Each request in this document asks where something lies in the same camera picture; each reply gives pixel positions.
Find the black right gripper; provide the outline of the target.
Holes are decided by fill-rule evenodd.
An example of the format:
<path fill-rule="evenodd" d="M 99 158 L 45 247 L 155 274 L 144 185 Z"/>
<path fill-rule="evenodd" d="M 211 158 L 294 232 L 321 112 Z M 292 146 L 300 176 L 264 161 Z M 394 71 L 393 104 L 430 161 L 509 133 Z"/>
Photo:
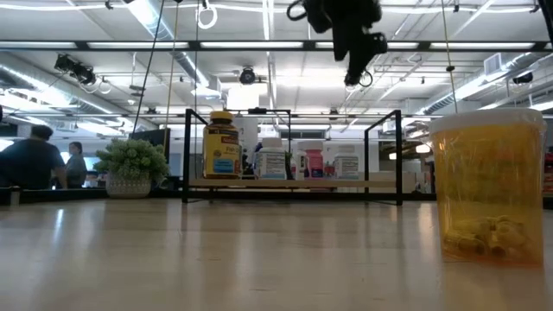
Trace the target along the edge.
<path fill-rule="evenodd" d="M 383 33 L 364 32 L 360 24 L 339 24 L 333 27 L 333 52 L 335 61 L 349 57 L 344 83 L 356 86 L 369 62 L 378 54 L 386 54 L 388 42 Z"/>

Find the white bottle with blue label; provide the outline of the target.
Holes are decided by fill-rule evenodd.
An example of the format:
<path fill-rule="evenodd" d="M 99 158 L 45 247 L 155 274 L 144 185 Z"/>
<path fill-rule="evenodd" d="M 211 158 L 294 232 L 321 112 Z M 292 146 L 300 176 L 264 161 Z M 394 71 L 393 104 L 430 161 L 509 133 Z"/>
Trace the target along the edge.
<path fill-rule="evenodd" d="M 355 154 L 337 154 L 334 158 L 334 176 L 339 180 L 357 180 L 359 178 L 359 158 Z"/>

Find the pink bottle with white cap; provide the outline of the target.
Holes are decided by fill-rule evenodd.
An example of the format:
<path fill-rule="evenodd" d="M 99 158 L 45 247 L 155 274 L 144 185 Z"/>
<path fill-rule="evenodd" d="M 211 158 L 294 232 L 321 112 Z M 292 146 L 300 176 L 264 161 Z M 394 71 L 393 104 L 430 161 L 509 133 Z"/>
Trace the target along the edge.
<path fill-rule="evenodd" d="M 307 180 L 320 180 L 324 177 L 323 142 L 302 142 L 302 150 L 305 153 L 304 178 Z"/>

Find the small white medicine bottle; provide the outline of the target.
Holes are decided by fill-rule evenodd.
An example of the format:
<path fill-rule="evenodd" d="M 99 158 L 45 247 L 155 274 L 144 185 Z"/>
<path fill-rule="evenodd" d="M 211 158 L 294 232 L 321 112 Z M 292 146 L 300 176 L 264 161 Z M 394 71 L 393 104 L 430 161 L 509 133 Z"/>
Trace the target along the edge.
<path fill-rule="evenodd" d="M 305 171 L 307 167 L 307 153 L 304 149 L 299 148 L 296 151 L 296 180 L 302 181 L 305 178 Z"/>

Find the brown bottle with yellow cap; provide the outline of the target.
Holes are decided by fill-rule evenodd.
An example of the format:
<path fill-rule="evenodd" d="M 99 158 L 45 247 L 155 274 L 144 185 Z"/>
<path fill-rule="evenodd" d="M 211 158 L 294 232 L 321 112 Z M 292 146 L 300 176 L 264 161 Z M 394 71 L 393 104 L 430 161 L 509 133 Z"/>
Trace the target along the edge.
<path fill-rule="evenodd" d="M 205 179 L 238 179 L 240 144 L 233 115 L 228 111 L 212 111 L 210 123 L 203 130 L 203 177 Z"/>

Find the black overhead rig beam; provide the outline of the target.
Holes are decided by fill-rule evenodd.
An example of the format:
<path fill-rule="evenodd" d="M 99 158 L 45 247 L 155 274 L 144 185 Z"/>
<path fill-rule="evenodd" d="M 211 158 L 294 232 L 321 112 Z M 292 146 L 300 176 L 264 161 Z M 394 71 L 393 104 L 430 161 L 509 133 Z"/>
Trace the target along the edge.
<path fill-rule="evenodd" d="M 331 41 L 0 41 L 0 51 L 145 52 L 258 51 L 331 52 Z M 390 52 L 552 53 L 547 41 L 389 41 Z"/>

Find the orange pill vial white cap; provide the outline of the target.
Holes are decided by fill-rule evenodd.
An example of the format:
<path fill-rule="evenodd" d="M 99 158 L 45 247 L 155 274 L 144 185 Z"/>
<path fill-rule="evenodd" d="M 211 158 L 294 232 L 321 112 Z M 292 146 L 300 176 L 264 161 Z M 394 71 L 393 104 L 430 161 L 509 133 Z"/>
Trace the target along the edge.
<path fill-rule="evenodd" d="M 540 111 L 491 109 L 429 126 L 442 254 L 460 260 L 543 265 Z"/>

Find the small green potted plant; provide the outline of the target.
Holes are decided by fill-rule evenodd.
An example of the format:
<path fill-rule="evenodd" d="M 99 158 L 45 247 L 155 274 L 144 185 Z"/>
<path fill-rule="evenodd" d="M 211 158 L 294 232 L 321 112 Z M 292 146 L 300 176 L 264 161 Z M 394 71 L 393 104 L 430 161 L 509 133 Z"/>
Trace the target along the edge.
<path fill-rule="evenodd" d="M 146 198 L 169 172 L 162 146 L 144 140 L 113 139 L 96 157 L 93 167 L 105 175 L 105 189 L 113 199 Z"/>

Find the black ceiling-mounted device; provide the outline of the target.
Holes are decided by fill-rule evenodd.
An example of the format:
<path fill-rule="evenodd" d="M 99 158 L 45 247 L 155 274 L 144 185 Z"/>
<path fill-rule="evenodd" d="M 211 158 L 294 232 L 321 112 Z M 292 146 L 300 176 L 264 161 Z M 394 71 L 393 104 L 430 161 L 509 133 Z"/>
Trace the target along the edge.
<path fill-rule="evenodd" d="M 83 86 L 94 85 L 97 80 L 92 67 L 87 67 L 81 62 L 72 60 L 67 54 L 59 54 L 57 56 L 54 69 L 67 73 Z"/>

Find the person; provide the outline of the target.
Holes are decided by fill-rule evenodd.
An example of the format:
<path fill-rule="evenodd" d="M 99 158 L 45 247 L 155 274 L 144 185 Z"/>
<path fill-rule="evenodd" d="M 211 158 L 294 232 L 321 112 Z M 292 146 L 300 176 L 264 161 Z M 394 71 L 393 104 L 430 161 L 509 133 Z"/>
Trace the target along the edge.
<path fill-rule="evenodd" d="M 69 143 L 68 150 L 70 157 L 66 164 L 67 185 L 69 188 L 82 188 L 87 175 L 82 144 L 80 142 L 71 142 Z"/>
<path fill-rule="evenodd" d="M 57 147 L 48 142 L 53 130 L 46 125 L 31 127 L 29 138 L 0 152 L 0 187 L 30 190 L 50 189 L 52 174 L 67 189 L 65 163 Z"/>

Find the wooden shelf with black frame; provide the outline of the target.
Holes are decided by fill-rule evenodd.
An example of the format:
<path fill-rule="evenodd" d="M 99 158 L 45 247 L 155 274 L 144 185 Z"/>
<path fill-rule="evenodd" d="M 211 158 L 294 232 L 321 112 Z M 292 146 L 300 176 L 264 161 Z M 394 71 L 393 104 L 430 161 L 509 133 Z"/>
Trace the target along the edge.
<path fill-rule="evenodd" d="M 198 200 L 345 200 L 390 201 L 401 206 L 406 200 L 403 194 L 403 157 L 396 162 L 394 181 L 371 181 L 369 171 L 362 181 L 338 180 L 228 180 L 194 179 L 189 177 L 189 153 L 192 120 L 206 120 L 192 109 L 185 113 L 184 157 L 182 162 L 181 201 L 187 204 Z"/>

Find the black aluminium table frame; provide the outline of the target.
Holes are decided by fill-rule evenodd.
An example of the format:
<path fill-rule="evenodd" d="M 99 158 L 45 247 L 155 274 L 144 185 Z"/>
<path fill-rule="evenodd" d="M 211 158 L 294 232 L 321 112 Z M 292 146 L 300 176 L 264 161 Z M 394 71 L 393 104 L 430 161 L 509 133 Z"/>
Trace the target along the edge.
<path fill-rule="evenodd" d="M 0 188 L 0 205 L 11 201 L 10 188 Z M 99 200 L 109 195 L 102 188 L 70 190 L 16 190 L 19 192 L 19 203 L 39 203 L 68 200 Z M 435 194 L 403 194 L 403 201 L 436 201 Z M 157 189 L 150 192 L 149 199 L 182 199 L 180 191 Z M 393 201 L 395 194 L 352 194 L 352 193 L 301 193 L 301 192 L 223 192 L 191 191 L 188 199 L 192 200 L 320 200 L 320 201 Z"/>

